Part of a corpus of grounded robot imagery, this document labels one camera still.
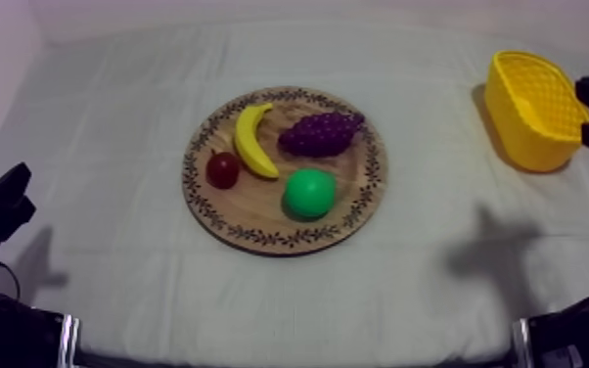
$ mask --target yellow banana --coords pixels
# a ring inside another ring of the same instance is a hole
[[[256,174],[270,179],[278,178],[279,170],[258,144],[255,131],[262,116],[273,107],[271,103],[247,106],[235,124],[235,147],[240,157]]]

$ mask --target wooden plate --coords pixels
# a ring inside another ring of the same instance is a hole
[[[219,190],[206,181],[205,165],[213,152],[233,152],[235,122],[247,105],[272,102],[258,125],[258,142],[280,171],[278,180],[261,179],[244,167],[238,183]],[[215,111],[194,134],[183,163],[183,193],[197,220],[232,247],[263,255],[301,255],[330,247],[358,230],[375,212],[385,189],[384,143],[366,119],[351,147],[334,158],[297,158],[278,148],[278,136],[305,115],[358,113],[347,102],[324,92],[298,87],[261,89]],[[337,180],[336,203],[312,222],[290,218],[282,197],[290,174],[314,167]]]

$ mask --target white cloth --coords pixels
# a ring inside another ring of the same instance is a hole
[[[24,301],[83,319],[85,347],[133,358],[341,366],[501,353],[513,318],[589,297],[580,155],[559,173],[524,174],[484,131],[478,87],[509,48],[589,74],[588,58],[515,40],[342,20],[171,27],[53,49],[0,131],[0,175],[26,161],[38,207],[0,259],[20,273]],[[214,240],[180,183],[187,142],[214,109],[279,85],[356,106],[389,163],[363,229],[290,259]]]

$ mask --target grapes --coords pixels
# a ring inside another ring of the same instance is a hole
[[[351,145],[365,117],[360,114],[326,113],[303,117],[279,136],[279,144],[295,156],[337,156]]]

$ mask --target yellow plastic basket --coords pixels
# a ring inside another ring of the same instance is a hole
[[[589,111],[562,70],[533,54],[493,56],[484,100],[509,158],[532,171],[552,171],[581,146]]]

